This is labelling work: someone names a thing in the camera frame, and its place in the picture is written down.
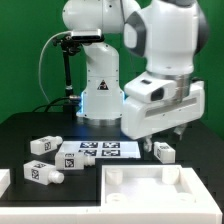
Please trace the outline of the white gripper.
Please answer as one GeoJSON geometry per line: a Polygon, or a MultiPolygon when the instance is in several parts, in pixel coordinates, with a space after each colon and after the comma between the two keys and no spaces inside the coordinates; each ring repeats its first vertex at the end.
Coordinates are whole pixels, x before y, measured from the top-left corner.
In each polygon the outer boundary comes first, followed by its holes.
{"type": "Polygon", "coordinates": [[[146,104],[128,97],[123,105],[121,130],[131,139],[144,138],[143,148],[150,152],[154,133],[174,129],[174,137],[181,140],[188,122],[199,119],[205,108],[204,82],[190,85],[190,95],[181,103],[163,105],[161,102],[146,104]]]}

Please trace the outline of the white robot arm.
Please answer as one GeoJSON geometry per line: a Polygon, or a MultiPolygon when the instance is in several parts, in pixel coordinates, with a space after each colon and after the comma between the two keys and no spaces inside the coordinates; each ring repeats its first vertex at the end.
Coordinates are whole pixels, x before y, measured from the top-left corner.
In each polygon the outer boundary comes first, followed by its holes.
{"type": "Polygon", "coordinates": [[[193,57],[208,40],[208,24],[197,0],[68,0],[63,22],[86,54],[87,86],[81,95],[81,121],[120,123],[132,138],[175,128],[204,112],[202,81],[192,81],[193,57]],[[119,54],[103,40],[121,33],[130,53],[147,59],[145,71],[119,86],[119,54]]]}

